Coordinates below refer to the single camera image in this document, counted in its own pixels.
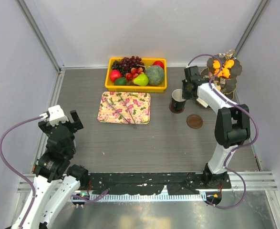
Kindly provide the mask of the yellow plastic fruit bin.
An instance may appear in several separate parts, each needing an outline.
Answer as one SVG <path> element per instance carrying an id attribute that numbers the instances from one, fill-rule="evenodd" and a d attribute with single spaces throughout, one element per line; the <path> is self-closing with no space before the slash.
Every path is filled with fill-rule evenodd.
<path id="1" fill-rule="evenodd" d="M 166 69 L 166 59 L 164 58 L 143 58 L 143 62 L 145 64 L 153 64 L 155 61 L 160 61 L 164 64 L 164 80 L 161 84 L 157 86 L 137 86 L 137 85 L 124 85 L 124 86 L 116 86 L 114 85 L 114 82 L 110 79 L 110 72 L 111 72 L 111 66 L 114 61 L 121 60 L 121 57 L 112 57 L 109 59 L 108 63 L 108 69 L 105 79 L 105 87 L 111 92 L 147 92 L 147 93 L 163 93 L 167 89 L 167 69 Z"/>

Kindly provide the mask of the metal serving tongs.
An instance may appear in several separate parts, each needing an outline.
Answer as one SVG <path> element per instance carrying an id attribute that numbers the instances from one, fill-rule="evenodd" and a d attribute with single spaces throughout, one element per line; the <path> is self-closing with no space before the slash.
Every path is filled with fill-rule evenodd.
<path id="1" fill-rule="evenodd" d="M 111 105 L 111 103 L 110 103 L 106 98 L 105 98 L 105 101 L 106 101 L 107 104 L 114 110 L 114 112 L 115 112 L 116 114 L 119 114 L 120 117 L 122 117 L 129 125 L 131 125 L 134 129 L 137 129 L 137 126 L 136 126 L 136 123 L 135 123 L 133 117 L 131 117 L 132 120 L 133 120 L 133 123 L 132 123 L 132 122 L 129 121 L 121 112 L 119 112 L 117 109 L 115 109 L 115 107 L 114 107 L 113 105 Z"/>

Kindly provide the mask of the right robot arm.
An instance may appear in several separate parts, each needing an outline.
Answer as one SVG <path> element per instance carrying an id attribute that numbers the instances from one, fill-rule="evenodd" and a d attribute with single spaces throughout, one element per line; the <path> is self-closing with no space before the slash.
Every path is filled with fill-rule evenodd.
<path id="1" fill-rule="evenodd" d="M 208 79 L 202 78 L 197 66 L 186 67 L 184 73 L 182 98 L 206 103 L 217 115 L 214 130 L 217 146 L 202 175 L 202 183 L 214 188 L 226 179 L 232 156 L 250 137 L 249 108 L 231 101 Z"/>

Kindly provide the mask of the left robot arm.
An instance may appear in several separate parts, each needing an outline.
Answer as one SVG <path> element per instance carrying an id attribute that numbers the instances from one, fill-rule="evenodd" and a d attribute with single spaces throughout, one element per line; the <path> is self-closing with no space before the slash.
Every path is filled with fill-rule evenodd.
<path id="1" fill-rule="evenodd" d="M 11 226 L 13 229 L 49 229 L 76 190 L 88 187 L 88 170 L 70 165 L 76 153 L 74 134 L 83 129 L 75 110 L 70 121 L 59 105 L 41 114 L 39 128 L 47 135 L 45 153 L 34 168 L 34 180 L 23 177 L 31 187 L 26 203 Z"/>

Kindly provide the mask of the round wooden coaster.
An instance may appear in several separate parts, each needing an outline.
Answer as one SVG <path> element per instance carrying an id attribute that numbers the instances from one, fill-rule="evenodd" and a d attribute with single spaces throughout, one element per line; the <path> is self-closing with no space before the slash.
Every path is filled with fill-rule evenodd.
<path id="1" fill-rule="evenodd" d="M 173 107 L 172 103 L 169 104 L 169 110 L 172 112 L 172 113 L 175 113 L 175 114 L 180 114 L 184 111 L 185 107 L 182 107 L 181 110 L 177 110 Z"/>
<path id="2" fill-rule="evenodd" d="M 199 129 L 203 125 L 202 118 L 197 114 L 191 114 L 187 117 L 187 125 L 193 129 Z"/>

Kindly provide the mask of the orange fish cookie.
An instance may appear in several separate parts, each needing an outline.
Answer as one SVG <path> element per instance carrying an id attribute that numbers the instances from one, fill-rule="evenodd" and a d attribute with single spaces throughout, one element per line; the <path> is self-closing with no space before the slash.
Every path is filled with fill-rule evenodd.
<path id="1" fill-rule="evenodd" d="M 235 64 L 235 61 L 233 59 L 229 59 L 225 62 L 224 68 L 231 69 Z"/>
<path id="2" fill-rule="evenodd" d="M 223 72 L 220 69 L 215 69 L 214 76 L 221 77 L 223 76 Z"/>
<path id="3" fill-rule="evenodd" d="M 229 78 L 230 77 L 230 70 L 227 68 L 222 69 L 222 77 Z"/>
<path id="4" fill-rule="evenodd" d="M 218 60 L 214 60 L 212 66 L 213 66 L 214 69 L 220 69 L 222 64 Z"/>

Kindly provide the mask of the black paper cup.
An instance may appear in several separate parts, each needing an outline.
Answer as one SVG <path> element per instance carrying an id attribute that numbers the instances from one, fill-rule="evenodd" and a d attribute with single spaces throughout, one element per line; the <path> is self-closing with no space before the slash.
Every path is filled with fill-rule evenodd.
<path id="1" fill-rule="evenodd" d="M 175 109 L 181 110 L 182 107 L 185 107 L 186 99 L 182 97 L 182 89 L 175 89 L 172 92 L 171 96 L 172 96 L 171 103 Z"/>

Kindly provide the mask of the yellow layered cake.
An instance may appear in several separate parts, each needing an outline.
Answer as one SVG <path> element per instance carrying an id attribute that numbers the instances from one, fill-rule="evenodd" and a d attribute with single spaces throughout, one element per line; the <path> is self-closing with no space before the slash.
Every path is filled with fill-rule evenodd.
<path id="1" fill-rule="evenodd" d="M 215 87 L 220 91 L 221 90 L 220 82 L 219 81 L 214 81 L 213 83 L 214 83 Z"/>

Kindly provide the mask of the floral serving tray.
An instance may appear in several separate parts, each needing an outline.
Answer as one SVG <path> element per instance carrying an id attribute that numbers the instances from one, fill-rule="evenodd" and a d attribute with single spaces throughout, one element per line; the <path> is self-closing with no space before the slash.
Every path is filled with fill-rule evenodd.
<path id="1" fill-rule="evenodd" d="M 104 92 L 101 97 L 98 121 L 101 123 L 128 124 L 107 104 L 105 98 L 133 123 L 146 125 L 150 121 L 151 96 L 148 93 Z"/>

